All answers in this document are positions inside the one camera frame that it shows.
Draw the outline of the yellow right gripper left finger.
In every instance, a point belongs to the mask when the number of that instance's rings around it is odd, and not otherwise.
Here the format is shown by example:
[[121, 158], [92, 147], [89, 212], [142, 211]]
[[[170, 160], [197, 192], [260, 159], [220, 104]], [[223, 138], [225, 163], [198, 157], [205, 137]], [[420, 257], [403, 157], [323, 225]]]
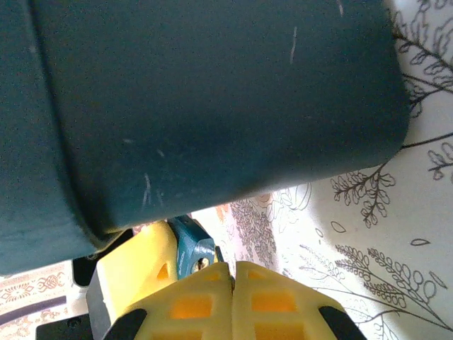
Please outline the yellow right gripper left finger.
[[105, 339], [232, 339], [232, 281], [218, 262], [130, 305]]

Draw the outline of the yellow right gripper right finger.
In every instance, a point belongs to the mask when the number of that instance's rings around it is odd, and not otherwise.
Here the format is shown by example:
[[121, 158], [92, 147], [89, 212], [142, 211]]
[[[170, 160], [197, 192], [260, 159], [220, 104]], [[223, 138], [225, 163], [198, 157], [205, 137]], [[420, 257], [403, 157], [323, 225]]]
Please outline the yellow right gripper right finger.
[[232, 299], [233, 339], [364, 339], [333, 298], [291, 278], [240, 261]]

